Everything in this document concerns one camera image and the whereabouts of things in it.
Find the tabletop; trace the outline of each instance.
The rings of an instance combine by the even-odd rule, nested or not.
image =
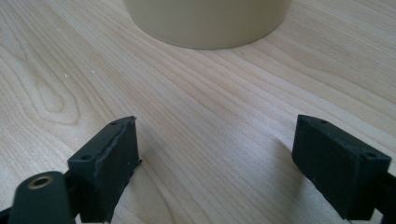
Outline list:
[[[296,120],[395,159],[395,24],[394,0],[294,0],[264,39],[194,50],[145,35],[121,0],[1,0],[0,210],[136,116],[143,163],[112,223],[349,223],[293,163]]]

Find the black plastic part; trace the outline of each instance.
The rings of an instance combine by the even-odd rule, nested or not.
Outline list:
[[[140,162],[135,117],[109,123],[68,160],[71,180],[79,183],[82,222],[111,221]]]
[[[64,182],[66,183],[67,195],[69,196],[70,210],[72,216],[76,217],[79,213],[81,207],[81,190],[80,184],[77,182],[76,178],[73,178],[70,171],[64,174]]]
[[[9,213],[11,208],[7,208],[0,212],[0,224],[8,224]]]
[[[396,224],[396,177],[387,174],[378,187],[376,208],[384,218],[382,223]]]
[[[34,175],[18,186],[8,224],[22,223],[75,223],[61,173]]]
[[[292,158],[342,218],[371,218],[389,156],[330,122],[300,115]]]

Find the wood grain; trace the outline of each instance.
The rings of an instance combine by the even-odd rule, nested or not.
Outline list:
[[[0,209],[135,115],[144,163],[113,223],[348,223],[293,164],[295,122],[395,159],[395,24],[393,0],[294,0],[264,39],[201,51],[145,35],[121,0],[2,0]]]

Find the wooden table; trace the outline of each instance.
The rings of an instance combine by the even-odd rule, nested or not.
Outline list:
[[[394,0],[295,0],[272,34],[215,51],[145,35],[121,0],[0,1],[1,210],[135,115],[144,163],[113,223],[348,223],[290,157],[298,114],[396,159]]]

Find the beige cylinder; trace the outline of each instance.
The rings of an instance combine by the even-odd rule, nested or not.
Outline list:
[[[269,35],[290,0],[124,0],[134,23],[165,43],[227,49]]]

